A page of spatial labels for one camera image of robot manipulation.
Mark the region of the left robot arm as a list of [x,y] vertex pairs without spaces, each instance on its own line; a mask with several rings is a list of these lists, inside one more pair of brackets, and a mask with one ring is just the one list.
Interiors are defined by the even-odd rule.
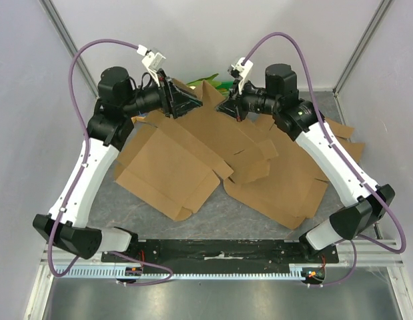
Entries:
[[58,200],[47,214],[37,214],[33,220],[33,228],[48,243],[83,259],[113,250],[125,262],[137,259],[139,246],[131,241],[135,233],[90,228],[87,220],[105,174],[133,131],[132,117],[160,110],[177,119],[202,105],[193,90],[163,69],[156,76],[141,88],[134,86],[123,67],[110,67],[101,74],[99,97],[87,124],[88,140],[82,143],[81,155]]

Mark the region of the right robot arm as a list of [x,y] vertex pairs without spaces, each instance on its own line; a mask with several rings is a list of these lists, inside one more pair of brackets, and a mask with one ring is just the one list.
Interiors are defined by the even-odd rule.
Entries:
[[264,87],[249,81],[252,62],[237,62],[228,69],[234,78],[228,98],[216,107],[237,121],[248,113],[271,115],[274,125],[301,147],[324,172],[344,208],[300,237],[298,254],[308,263],[322,250],[343,240],[352,240],[383,218],[395,192],[379,185],[353,160],[333,136],[324,116],[311,101],[299,96],[297,75],[290,65],[272,64],[265,70]]

